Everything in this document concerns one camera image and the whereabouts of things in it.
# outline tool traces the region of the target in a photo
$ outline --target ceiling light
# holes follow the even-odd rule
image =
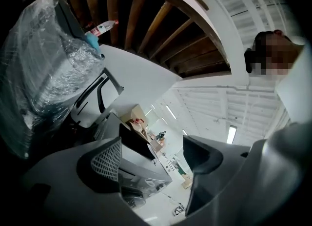
[[[233,143],[233,140],[234,140],[234,137],[235,137],[235,134],[236,134],[236,130],[237,130],[236,126],[233,126],[233,125],[230,126],[228,139],[226,141],[227,144],[232,144]]]
[[[150,110],[149,110],[149,112],[148,112],[148,113],[146,113],[145,115],[147,116],[147,114],[149,114],[151,111],[152,111],[152,109],[150,109]]]
[[[175,116],[175,115],[173,114],[173,112],[170,110],[169,106],[166,105],[166,107],[167,107],[168,111],[171,113],[171,115],[176,119],[176,116]]]
[[[168,124],[168,123],[166,122],[166,120],[164,120],[164,118],[163,118],[163,117],[161,117],[161,119],[163,119],[163,121],[164,121],[166,124]]]
[[[155,219],[157,219],[157,218],[158,218],[157,216],[153,216],[153,217],[144,219],[144,221],[145,221],[145,222],[149,222],[149,221],[155,220]]]

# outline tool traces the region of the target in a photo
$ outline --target plastic wrap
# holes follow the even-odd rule
[[[37,0],[21,13],[1,49],[0,133],[19,157],[47,144],[104,68],[94,48],[57,22],[59,0]]]

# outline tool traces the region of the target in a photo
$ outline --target white ceiling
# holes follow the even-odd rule
[[[291,39],[303,36],[285,0],[219,0],[219,3],[232,18],[244,49],[262,31],[279,29]]]
[[[183,81],[169,89],[153,103],[156,114],[182,133],[226,142],[229,126],[237,127],[234,144],[251,146],[267,138],[283,119],[289,122],[285,108],[274,92],[275,81],[253,78],[249,86],[188,86]],[[175,120],[165,105],[168,105]]]

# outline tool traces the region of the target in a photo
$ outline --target water bottle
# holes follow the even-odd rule
[[[96,26],[95,28],[93,28],[91,31],[86,32],[87,33],[92,33],[95,36],[100,36],[101,34],[111,30],[115,25],[117,25],[119,22],[118,20],[114,20],[114,21],[106,21],[102,24],[99,24],[98,26]]]

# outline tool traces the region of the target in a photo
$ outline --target cardboard box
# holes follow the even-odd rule
[[[155,152],[159,152],[162,149],[162,145],[158,143],[156,139],[150,141],[150,144],[154,148]]]
[[[193,178],[191,178],[189,175],[182,175],[182,177],[185,179],[185,182],[182,184],[183,188],[187,189],[188,187],[192,186]]]
[[[124,123],[129,122],[130,120],[142,119],[144,122],[141,123],[142,129],[145,129],[148,120],[139,104],[137,104],[134,108],[132,108],[129,112],[121,116],[120,118]]]

